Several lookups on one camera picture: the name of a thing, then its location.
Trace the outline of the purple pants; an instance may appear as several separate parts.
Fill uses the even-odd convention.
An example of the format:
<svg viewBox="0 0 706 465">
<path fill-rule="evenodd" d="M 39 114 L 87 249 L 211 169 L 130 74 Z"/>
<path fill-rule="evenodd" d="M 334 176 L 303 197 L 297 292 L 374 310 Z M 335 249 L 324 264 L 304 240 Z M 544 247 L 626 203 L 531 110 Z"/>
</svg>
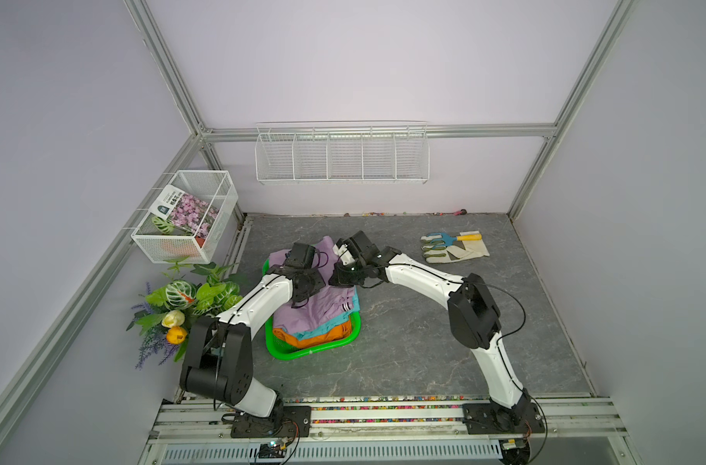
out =
<svg viewBox="0 0 706 465">
<path fill-rule="evenodd" d="M 331 236 L 324 236 L 314 245 L 319 252 L 315 267 L 321 272 L 327 286 L 312 296 L 308 304 L 301 308 L 292 308 L 291 302 L 283 304 L 274 314 L 274 329 L 283 329 L 292 335 L 301 331 L 311 331 L 343 313 L 343 306 L 351 301 L 356 290 L 328 285 L 338 260 L 333 252 L 334 245 Z"/>
</svg>

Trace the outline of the orange pants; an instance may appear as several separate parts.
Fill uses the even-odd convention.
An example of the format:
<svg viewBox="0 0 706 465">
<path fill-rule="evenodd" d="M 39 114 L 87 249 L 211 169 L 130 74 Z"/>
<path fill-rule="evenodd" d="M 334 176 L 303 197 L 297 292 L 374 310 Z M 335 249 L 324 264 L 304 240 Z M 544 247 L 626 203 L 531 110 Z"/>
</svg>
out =
<svg viewBox="0 0 706 465">
<path fill-rule="evenodd" d="M 338 341 L 345 339 L 345 337 L 351 335 L 351 333 L 352 325 L 350 322 L 348 324 L 341 325 L 340 327 L 336 327 L 328 334 L 308 340 L 297 340 L 292 334 L 285 332 L 283 329 L 273 329 L 274 337 L 277 337 L 277 339 L 294 347 L 295 349 L 312 348 L 329 342 Z"/>
</svg>

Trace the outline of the teal pants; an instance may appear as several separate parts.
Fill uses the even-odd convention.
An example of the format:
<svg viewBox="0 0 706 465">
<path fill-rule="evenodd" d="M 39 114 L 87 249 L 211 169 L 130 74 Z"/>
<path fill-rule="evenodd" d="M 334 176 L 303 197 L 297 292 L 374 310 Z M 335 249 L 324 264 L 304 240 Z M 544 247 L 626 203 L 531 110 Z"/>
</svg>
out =
<svg viewBox="0 0 706 465">
<path fill-rule="evenodd" d="M 293 336 L 297 340 L 313 339 L 315 337 L 328 334 L 336 327 L 348 324 L 351 321 L 352 317 L 357 316 L 360 311 L 360 300 L 357 292 L 354 292 L 351 301 L 349 303 L 346 303 L 343 308 L 343 313 L 337 315 L 337 317 L 333 317 L 326 323 L 321 324 L 316 329 L 312 329 L 311 331 L 297 332 L 294 333 Z"/>
</svg>

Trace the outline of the green plastic basket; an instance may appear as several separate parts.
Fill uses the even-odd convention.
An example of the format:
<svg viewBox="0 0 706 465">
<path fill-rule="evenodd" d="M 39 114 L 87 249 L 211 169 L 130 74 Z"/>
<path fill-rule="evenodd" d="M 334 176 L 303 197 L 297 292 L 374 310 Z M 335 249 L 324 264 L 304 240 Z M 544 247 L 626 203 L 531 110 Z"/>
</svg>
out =
<svg viewBox="0 0 706 465">
<path fill-rule="evenodd" d="M 264 265 L 263 272 L 268 274 L 269 267 L 272 267 L 273 265 L 279 264 L 276 260 L 267 261 Z M 266 321 L 264 327 L 266 337 L 266 348 L 273 358 L 276 358 L 277 360 L 284 360 L 285 362 L 288 362 L 289 360 L 298 360 L 298 358 L 304 358 L 305 356 L 309 356 L 315 353 L 344 347 L 352 343 L 359 336 L 362 329 L 362 321 L 359 311 L 357 316 L 352 317 L 350 321 L 352 325 L 352 333 L 351 335 L 345 337 L 345 339 L 329 342 L 312 348 L 295 349 L 294 347 L 280 341 L 279 339 L 277 339 L 277 337 L 274 337 L 274 314 Z"/>
</svg>

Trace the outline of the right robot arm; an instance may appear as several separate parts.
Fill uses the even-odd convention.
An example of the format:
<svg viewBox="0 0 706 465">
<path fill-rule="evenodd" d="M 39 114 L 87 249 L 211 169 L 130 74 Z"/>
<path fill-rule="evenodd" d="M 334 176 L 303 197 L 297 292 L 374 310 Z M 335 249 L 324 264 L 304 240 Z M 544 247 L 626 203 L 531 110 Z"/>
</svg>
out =
<svg viewBox="0 0 706 465">
<path fill-rule="evenodd" d="M 529 395 L 505 354 L 500 311 L 487 283 L 472 273 L 459 276 L 419 263 L 396 249 L 358 254 L 336 246 L 332 286 L 356 287 L 366 279 L 400 285 L 435 301 L 447 310 L 453 337 L 469 348 L 489 388 L 494 408 L 519 415 Z"/>
</svg>

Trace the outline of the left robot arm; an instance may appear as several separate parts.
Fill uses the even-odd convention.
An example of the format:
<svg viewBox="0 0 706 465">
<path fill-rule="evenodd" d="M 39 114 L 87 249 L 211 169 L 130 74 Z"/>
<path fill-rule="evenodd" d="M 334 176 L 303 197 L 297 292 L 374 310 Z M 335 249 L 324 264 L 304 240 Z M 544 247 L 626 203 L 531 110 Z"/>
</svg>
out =
<svg viewBox="0 0 706 465">
<path fill-rule="evenodd" d="M 325 286 L 314 267 L 271 267 L 236 305 L 193 325 L 180 387 L 256 418 L 275 416 L 282 402 L 273 389 L 254 378 L 252 340 L 281 306 L 304 303 Z"/>
</svg>

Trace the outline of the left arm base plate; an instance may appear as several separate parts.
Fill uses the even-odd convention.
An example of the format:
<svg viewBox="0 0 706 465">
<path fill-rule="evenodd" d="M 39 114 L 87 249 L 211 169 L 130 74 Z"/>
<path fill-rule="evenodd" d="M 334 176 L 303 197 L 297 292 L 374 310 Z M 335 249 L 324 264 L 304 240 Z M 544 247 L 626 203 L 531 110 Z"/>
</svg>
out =
<svg viewBox="0 0 706 465">
<path fill-rule="evenodd" d="M 308 406 L 281 406 L 267 418 L 236 414 L 231 422 L 233 439 L 306 438 L 312 427 L 312 408 Z"/>
</svg>

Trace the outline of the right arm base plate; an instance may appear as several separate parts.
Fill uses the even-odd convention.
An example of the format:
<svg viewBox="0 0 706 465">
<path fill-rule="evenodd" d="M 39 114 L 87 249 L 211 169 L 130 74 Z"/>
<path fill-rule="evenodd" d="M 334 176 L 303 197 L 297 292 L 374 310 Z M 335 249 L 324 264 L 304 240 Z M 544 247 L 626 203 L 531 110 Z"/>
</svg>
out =
<svg viewBox="0 0 706 465">
<path fill-rule="evenodd" d="M 534 403 L 505 408 L 492 403 L 463 405 L 463 423 L 470 435 L 519 435 L 545 433 L 544 416 Z"/>
</svg>

